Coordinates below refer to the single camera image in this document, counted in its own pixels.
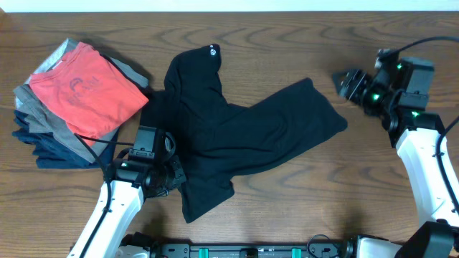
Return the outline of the black t-shirt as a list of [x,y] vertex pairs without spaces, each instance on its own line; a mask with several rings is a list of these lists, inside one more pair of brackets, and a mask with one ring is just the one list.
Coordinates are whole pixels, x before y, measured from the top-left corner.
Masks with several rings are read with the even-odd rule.
[[172,59],[164,90],[141,113],[143,126],[170,132],[186,174],[182,212],[193,222],[234,195],[232,179],[275,168],[346,129],[347,122],[305,78],[251,107],[222,93],[218,45]]

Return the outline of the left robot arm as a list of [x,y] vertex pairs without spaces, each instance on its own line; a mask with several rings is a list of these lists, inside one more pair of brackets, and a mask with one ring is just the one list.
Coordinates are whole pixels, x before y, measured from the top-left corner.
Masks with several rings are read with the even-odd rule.
[[168,196],[186,181],[172,134],[141,126],[108,165],[94,211],[69,257],[160,257],[161,248],[149,237],[126,234],[146,199]]

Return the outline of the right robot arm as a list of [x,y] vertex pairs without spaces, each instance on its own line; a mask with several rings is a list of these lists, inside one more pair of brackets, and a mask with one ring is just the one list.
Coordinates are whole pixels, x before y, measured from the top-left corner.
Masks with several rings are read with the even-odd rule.
[[332,80],[339,96],[381,119],[407,171],[419,228],[403,244],[359,235],[348,241],[342,257],[448,257],[458,249],[458,179],[446,139],[452,126],[426,111],[434,65],[382,49],[375,68],[375,75],[335,72]]

